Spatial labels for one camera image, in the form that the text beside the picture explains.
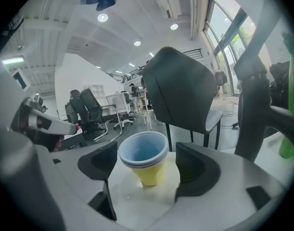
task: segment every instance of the floor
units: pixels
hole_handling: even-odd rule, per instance
[[[221,129],[218,150],[227,150],[235,148],[239,137],[239,128],[232,128],[231,125],[238,121],[237,110],[238,110],[238,97],[216,97],[211,105],[211,109],[220,110],[224,112],[224,116],[221,119]],[[129,136],[144,132],[144,131],[157,131],[167,136],[166,126],[160,121],[155,120],[154,112],[150,110],[150,120],[152,129],[150,129],[147,115],[145,116],[146,125],[143,121],[143,117],[137,117],[134,120],[133,125],[126,123],[123,129],[122,135],[116,139],[118,146]],[[105,142],[111,140],[120,132],[120,127],[113,129],[113,124],[107,122],[108,134],[98,140],[98,142]],[[176,142],[191,142],[190,132],[188,130],[178,128],[170,125],[170,133],[172,140],[173,151],[176,149]],[[194,144],[203,145],[204,136],[203,134],[193,133]],[[209,139],[209,148],[215,147],[216,139],[216,128],[211,132]],[[87,141],[88,145],[94,144],[92,140]]]

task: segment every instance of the fluorescent light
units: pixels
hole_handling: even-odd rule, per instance
[[[15,57],[15,58],[3,60],[2,63],[6,65],[6,64],[22,63],[23,61],[24,61],[23,57]]]
[[[140,45],[141,45],[141,42],[140,42],[140,41],[135,41],[135,42],[134,42],[134,45],[135,45],[135,46],[140,46]]]
[[[108,20],[108,15],[105,14],[105,13],[101,13],[99,16],[98,16],[98,21],[99,22],[105,22]]]
[[[172,25],[170,26],[170,29],[171,29],[171,30],[176,30],[178,27],[179,27],[178,24],[172,24]]]

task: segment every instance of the paper cup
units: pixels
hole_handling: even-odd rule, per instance
[[[168,139],[159,132],[142,132],[124,140],[118,150],[121,161],[146,186],[156,186],[164,178]]]

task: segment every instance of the white wall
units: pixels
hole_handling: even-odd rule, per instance
[[[235,0],[256,25],[262,10],[264,0]],[[282,32],[290,32],[290,28],[282,17],[266,41],[266,47],[272,64],[290,60],[290,55],[282,42]]]
[[[66,53],[62,66],[55,69],[55,93],[60,119],[69,102],[70,91],[82,91],[87,84],[104,85],[105,95],[124,90],[123,85],[76,54]]]
[[[58,113],[57,113],[56,96],[44,97],[43,98],[43,105],[45,105],[48,108],[48,110],[46,110],[45,114],[47,114],[49,116],[53,116],[55,118],[59,118]]]

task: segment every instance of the yellow paper cup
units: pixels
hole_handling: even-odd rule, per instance
[[[164,134],[150,131],[134,134],[121,143],[118,153],[143,185],[156,186],[163,181],[168,153],[168,139]]]

